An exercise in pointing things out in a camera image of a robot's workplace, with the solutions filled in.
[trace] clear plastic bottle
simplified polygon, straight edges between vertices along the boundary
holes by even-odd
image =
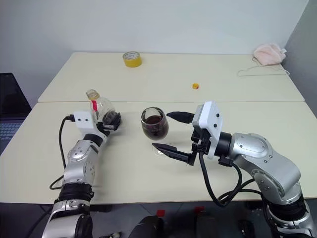
[[[91,101],[90,108],[96,112],[98,121],[103,122],[104,125],[110,124],[115,116],[115,109],[111,102],[107,98],[100,97],[94,89],[88,90],[86,94]]]

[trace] pink cloth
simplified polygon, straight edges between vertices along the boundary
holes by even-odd
[[[285,59],[286,50],[281,49],[277,44],[263,44],[260,45],[254,52],[254,57],[262,65],[272,65],[281,63]]]

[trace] white table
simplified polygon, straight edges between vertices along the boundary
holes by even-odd
[[[113,133],[102,153],[92,200],[94,204],[210,201],[199,161],[193,167],[159,156],[152,141],[142,132],[141,111],[157,106],[165,112],[194,112],[199,103],[114,103],[122,113],[122,125]],[[223,131],[258,133],[274,149],[291,159],[301,170],[304,196],[317,197],[317,120],[306,103],[218,103]],[[38,103],[0,157],[0,202],[53,203],[58,190],[50,183],[62,175],[58,129],[65,115],[88,109],[88,103]],[[189,152],[192,126],[168,119],[169,133],[162,140]],[[72,122],[65,123],[62,143],[67,152],[81,135]],[[217,195],[234,187],[234,169],[206,161],[212,187]],[[243,172],[244,180],[250,176]],[[255,184],[250,188],[257,189]],[[240,193],[235,199],[259,199]]]
[[[282,66],[257,67],[251,55],[141,54],[136,68],[122,53],[74,53],[39,102],[85,102],[94,88],[113,102],[304,101]],[[200,88],[194,90],[193,83]]]

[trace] white wall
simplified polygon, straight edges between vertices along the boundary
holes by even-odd
[[[34,105],[73,51],[250,54],[308,0],[0,0],[0,72]]]

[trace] tape roll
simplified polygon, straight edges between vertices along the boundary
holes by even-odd
[[[127,67],[134,68],[142,64],[140,54],[136,51],[129,51],[123,54],[123,61]]]

